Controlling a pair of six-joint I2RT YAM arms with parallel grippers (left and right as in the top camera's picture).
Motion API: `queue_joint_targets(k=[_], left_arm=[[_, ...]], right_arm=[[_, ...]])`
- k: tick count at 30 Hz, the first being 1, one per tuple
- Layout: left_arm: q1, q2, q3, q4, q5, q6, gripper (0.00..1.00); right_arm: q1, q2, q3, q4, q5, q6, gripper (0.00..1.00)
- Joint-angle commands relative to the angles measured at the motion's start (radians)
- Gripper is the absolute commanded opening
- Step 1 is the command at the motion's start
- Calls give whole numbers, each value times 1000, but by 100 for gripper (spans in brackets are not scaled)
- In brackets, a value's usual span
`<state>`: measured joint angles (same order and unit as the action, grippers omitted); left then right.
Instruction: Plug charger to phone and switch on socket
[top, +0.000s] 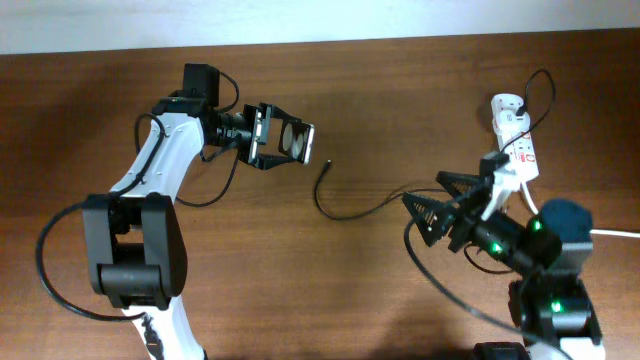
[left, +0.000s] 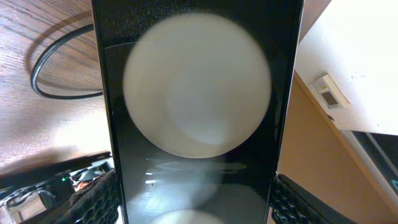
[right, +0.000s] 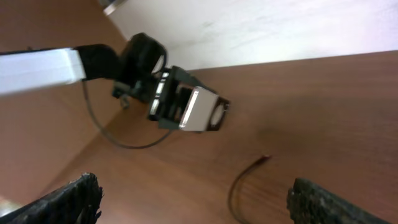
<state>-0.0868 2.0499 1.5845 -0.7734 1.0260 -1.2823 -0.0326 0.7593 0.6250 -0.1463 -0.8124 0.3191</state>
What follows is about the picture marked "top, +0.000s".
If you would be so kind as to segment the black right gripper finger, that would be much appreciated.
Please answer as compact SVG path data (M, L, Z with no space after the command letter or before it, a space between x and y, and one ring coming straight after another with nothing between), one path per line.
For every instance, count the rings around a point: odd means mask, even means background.
M402 202L415 220L419 233L428 247L444 237L456 219L456 207L445 202L414 193L405 193Z
M483 180L479 175L440 171L436 182L453 198L471 198L483 193Z

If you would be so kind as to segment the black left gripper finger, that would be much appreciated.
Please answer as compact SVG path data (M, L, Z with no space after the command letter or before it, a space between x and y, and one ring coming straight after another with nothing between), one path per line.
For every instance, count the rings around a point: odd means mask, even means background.
M280 107L274 104L267 104L267 103L261 102L259 104L259 107L264 111L265 113L264 119L267 122L270 122L272 119L279 119L279 120L288 121L288 122L301 122L300 118L290 115L289 113L287 113L286 111L284 111L283 109L281 109Z
M283 155L257 154L254 167L259 170L270 170L274 167L292 163L294 159Z

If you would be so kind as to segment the black Galaxy smartphone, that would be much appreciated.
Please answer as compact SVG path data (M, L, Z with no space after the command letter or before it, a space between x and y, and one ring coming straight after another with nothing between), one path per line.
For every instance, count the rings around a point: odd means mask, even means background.
M314 136L315 128L312 124L284 121L278 151L296 162L307 165L311 159Z

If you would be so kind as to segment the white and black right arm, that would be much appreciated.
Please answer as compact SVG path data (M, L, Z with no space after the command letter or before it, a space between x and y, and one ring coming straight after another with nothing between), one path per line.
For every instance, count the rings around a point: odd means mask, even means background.
M472 316L522 336L522 343L481 343L475 359L603 359L603 334L594 305L580 278L593 252L589 210L553 199L527 223L501 212L520 184L514 174L497 170L482 176L440 172L438 182L450 194L441 202L406 193L409 228L418 228L427 245L447 236L457 252L475 246L506 265L519 278L509 285L511 323L466 303L426 268L420 272L454 304Z

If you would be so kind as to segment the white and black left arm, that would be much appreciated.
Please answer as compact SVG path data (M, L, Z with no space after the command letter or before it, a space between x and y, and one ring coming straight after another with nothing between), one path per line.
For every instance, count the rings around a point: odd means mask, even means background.
M206 145L237 149L260 170L307 164L315 129L272 104L217 111L203 90L176 90L150 112L153 125L128 173L83 209L90 282L136 327L152 359L204 359L181 293L187 252L174 209L187 170Z

